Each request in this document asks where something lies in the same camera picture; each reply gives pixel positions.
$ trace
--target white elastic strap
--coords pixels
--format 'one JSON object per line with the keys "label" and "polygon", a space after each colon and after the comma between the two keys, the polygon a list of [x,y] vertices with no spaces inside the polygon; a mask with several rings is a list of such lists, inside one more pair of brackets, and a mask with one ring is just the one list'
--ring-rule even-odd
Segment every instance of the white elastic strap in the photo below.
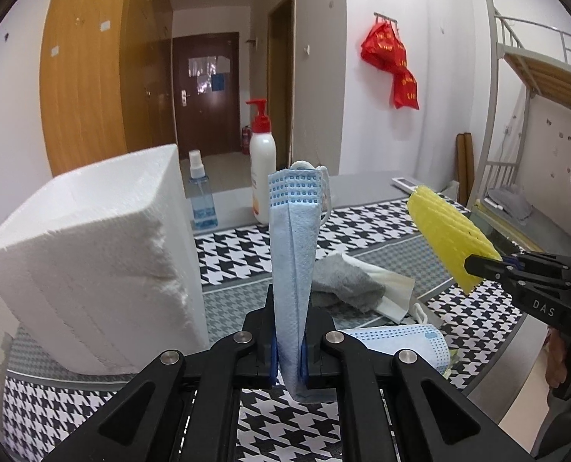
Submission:
{"label": "white elastic strap", "polygon": [[429,317],[423,311],[422,306],[420,305],[420,302],[416,302],[414,304],[414,314],[412,314],[412,316],[421,325],[426,325],[429,322]]}
{"label": "white elastic strap", "polygon": [[321,166],[317,169],[308,161],[295,161],[290,166],[290,170],[319,170],[322,173],[322,181],[324,182],[324,197],[326,199],[326,213],[320,221],[320,225],[326,224],[326,221],[331,216],[332,200],[331,200],[331,184],[329,181],[328,168]]}

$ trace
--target red bottle cap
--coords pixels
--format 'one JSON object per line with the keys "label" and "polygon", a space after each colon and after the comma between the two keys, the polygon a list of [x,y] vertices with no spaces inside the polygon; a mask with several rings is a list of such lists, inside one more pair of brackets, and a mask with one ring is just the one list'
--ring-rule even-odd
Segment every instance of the red bottle cap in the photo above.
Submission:
{"label": "red bottle cap", "polygon": [[251,124],[254,134],[267,134],[271,131],[271,119],[264,114],[266,109],[266,99],[253,99],[247,101],[247,104],[253,104],[258,107],[258,115]]}

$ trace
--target table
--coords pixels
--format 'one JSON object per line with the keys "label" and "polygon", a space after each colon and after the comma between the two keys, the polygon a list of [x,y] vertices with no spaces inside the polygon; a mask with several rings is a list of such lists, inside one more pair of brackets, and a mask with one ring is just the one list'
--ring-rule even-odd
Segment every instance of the table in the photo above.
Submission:
{"label": "table", "polygon": [[[485,281],[469,298],[463,296],[411,222],[407,195],[391,186],[395,176],[331,178],[336,209],[321,230],[316,258],[348,251],[413,276],[416,295],[445,321],[449,344],[462,350],[451,382],[498,423],[529,375],[546,327],[512,308],[496,283]],[[212,341],[240,329],[244,314],[263,305],[269,283],[268,231],[253,224],[249,203],[249,189],[217,193],[220,228],[196,237]],[[420,256],[424,262],[416,262]],[[343,305],[333,317],[337,328],[387,323]],[[40,460],[131,378],[77,376],[44,354],[20,329],[5,380],[6,441],[29,461]],[[299,405],[282,387],[244,391],[237,457],[340,458],[336,404]]]}

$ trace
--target houndstooth tablecloth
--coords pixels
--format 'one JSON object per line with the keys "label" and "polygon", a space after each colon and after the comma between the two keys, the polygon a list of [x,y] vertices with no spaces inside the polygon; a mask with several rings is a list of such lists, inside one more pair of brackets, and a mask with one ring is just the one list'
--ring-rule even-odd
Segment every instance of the houndstooth tablecloth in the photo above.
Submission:
{"label": "houndstooth tablecloth", "polygon": [[[466,210],[457,205],[460,211]],[[200,272],[211,341],[240,329],[262,307],[270,279],[268,229],[249,226],[198,236]],[[334,210],[321,228],[316,258],[349,252],[365,262],[414,277],[414,292],[444,322],[442,332],[460,361],[449,380],[465,389],[508,344],[522,315],[497,283],[485,281],[465,297],[407,214],[406,200]],[[386,325],[345,305],[331,309],[337,328]],[[22,328],[8,357],[3,429],[17,458],[40,461],[131,376],[74,374],[52,360]],[[312,462],[341,459],[337,405],[300,405],[282,384],[245,390],[236,455],[244,461]]]}

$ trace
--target door frame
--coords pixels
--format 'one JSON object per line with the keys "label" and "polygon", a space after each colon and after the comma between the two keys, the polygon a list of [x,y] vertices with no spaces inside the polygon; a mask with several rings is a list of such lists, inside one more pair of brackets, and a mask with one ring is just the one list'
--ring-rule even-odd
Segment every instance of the door frame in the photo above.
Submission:
{"label": "door frame", "polygon": [[224,32],[224,33],[201,33],[201,34],[190,34],[190,35],[183,35],[183,36],[176,36],[172,38],[172,44],[171,44],[171,51],[172,51],[172,110],[174,112],[174,120],[175,120],[175,132],[176,132],[176,136],[177,136],[177,147],[179,148],[179,159],[183,160],[188,158],[189,156],[186,154],[181,154],[181,143],[180,143],[180,137],[179,137],[179,124],[177,123],[177,108],[176,108],[176,102],[177,102],[177,94],[174,91],[174,86],[175,86],[175,79],[174,79],[174,75],[178,74],[177,72],[175,72],[175,64],[174,64],[174,58],[175,58],[175,40],[181,39],[181,38],[193,38],[193,37],[198,37],[198,36],[202,36],[202,37],[207,37],[207,38],[227,38],[232,40],[232,68],[231,68],[231,75],[232,75],[232,85],[236,88],[236,99],[237,99],[237,103],[236,103],[236,126],[238,127],[238,133],[239,133],[239,150],[240,150],[240,33],[238,31],[236,32]]}
{"label": "door frame", "polygon": [[[272,49],[271,49],[271,28],[272,28],[272,17],[277,10],[280,10],[285,4],[288,3],[290,0],[281,0],[277,5],[275,5],[272,10],[268,13],[268,30],[267,30],[267,38],[266,38],[266,100],[268,106],[270,106],[269,100],[271,98],[271,57],[272,57]],[[292,35],[292,84],[290,85],[291,89],[291,98],[292,98],[292,106],[290,112],[290,126],[287,128],[288,136],[289,136],[289,147],[287,149],[287,165],[288,167],[292,164],[292,150],[294,147],[294,105],[296,103],[296,95],[294,90],[294,85],[296,84],[296,0],[291,0],[291,10],[292,10],[292,19],[291,19],[291,28],[290,32]]]}

